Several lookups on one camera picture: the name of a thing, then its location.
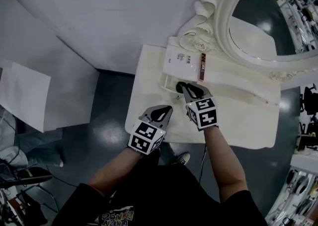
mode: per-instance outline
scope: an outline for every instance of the forearm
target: forearm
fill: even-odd
[[[220,198],[224,202],[234,193],[247,190],[245,173],[219,128],[206,128],[204,135]]]
[[[141,157],[140,153],[126,148],[101,168],[87,184],[107,198],[115,191],[118,184],[128,175]]]

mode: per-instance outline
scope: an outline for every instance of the white vanity table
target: white vanity table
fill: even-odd
[[[173,114],[165,140],[172,143],[204,143],[203,132],[186,116],[185,101],[177,94],[161,87],[165,48],[144,45],[130,99],[125,129],[132,127],[145,109],[151,106],[168,104]],[[223,135],[232,146],[248,149],[271,148],[275,144],[279,105],[266,103],[247,91],[227,85],[207,85],[216,98],[219,124]]]

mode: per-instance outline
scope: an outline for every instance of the cable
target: cable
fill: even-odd
[[[68,182],[66,182],[66,181],[64,181],[64,180],[61,180],[61,179],[59,179],[58,177],[54,176],[54,175],[51,173],[51,171],[49,170],[49,167],[48,167],[48,166],[46,166],[46,168],[48,169],[48,172],[50,172],[50,174],[51,174],[55,179],[57,179],[57,180],[59,180],[59,181],[65,183],[65,184],[68,184],[68,185],[70,185],[70,186],[73,186],[73,187],[78,188],[77,185],[70,184],[70,183],[68,183]]]
[[[7,193],[5,193],[5,192],[3,191],[4,194],[6,194],[6,195],[10,195],[10,194],[11,194],[11,192],[10,192],[8,189],[3,189],[3,190],[6,190],[6,191],[9,192],[9,194],[7,194]]]
[[[38,163],[36,162],[35,164],[32,164],[31,166],[28,166],[26,169],[29,169],[29,168],[32,168],[34,167],[35,165],[37,165]]]
[[[3,120],[14,130],[14,133],[16,134],[16,129],[15,129],[6,119],[3,118]],[[15,157],[13,157],[12,160],[11,160],[10,162],[8,162],[8,163],[6,164],[6,166],[0,171],[0,174],[4,171],[4,169],[5,169],[6,167],[9,167],[9,170],[10,170],[11,174],[14,176],[15,179],[17,179],[17,177],[15,176],[15,174],[13,174],[13,172],[12,172],[12,170],[11,170],[11,168],[10,168],[10,164],[13,162],[14,159],[16,159],[16,158],[18,157],[18,155],[19,155],[19,153],[20,153],[20,139],[19,139],[19,137],[18,137],[17,135],[15,135],[15,136],[16,136],[16,139],[18,140],[18,153],[17,153],[17,154],[15,155]]]
[[[1,159],[1,158],[0,158],[0,162],[5,164],[5,167],[3,168],[3,170],[4,170],[6,167],[8,167],[8,168],[9,168],[9,172],[11,173],[11,175],[17,180],[17,177],[16,177],[16,175],[15,175],[15,173],[14,173],[14,169],[12,169],[12,166],[11,166],[7,161],[5,161],[5,160],[3,160],[3,159]]]
[[[200,173],[200,178],[199,178],[199,184],[201,184],[201,178],[202,178],[202,173],[203,173],[203,163],[204,163],[204,158],[205,158],[206,154],[207,154],[207,145],[205,144],[204,154],[203,154],[202,163],[201,163],[201,173]]]

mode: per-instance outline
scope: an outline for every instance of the white sneaker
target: white sneaker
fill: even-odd
[[[185,152],[183,154],[181,154],[175,163],[173,164],[176,164],[176,163],[181,163],[183,165],[186,165],[188,163],[188,161],[190,160],[190,154],[188,152]]]

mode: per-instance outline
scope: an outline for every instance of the white panel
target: white panel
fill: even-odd
[[[96,68],[135,73],[142,44],[166,46],[194,0],[19,0]]]
[[[0,0],[0,28],[0,103],[40,131],[88,123],[96,69],[17,0]]]
[[[33,128],[44,131],[44,115],[50,77],[13,63],[3,69],[0,104]]]

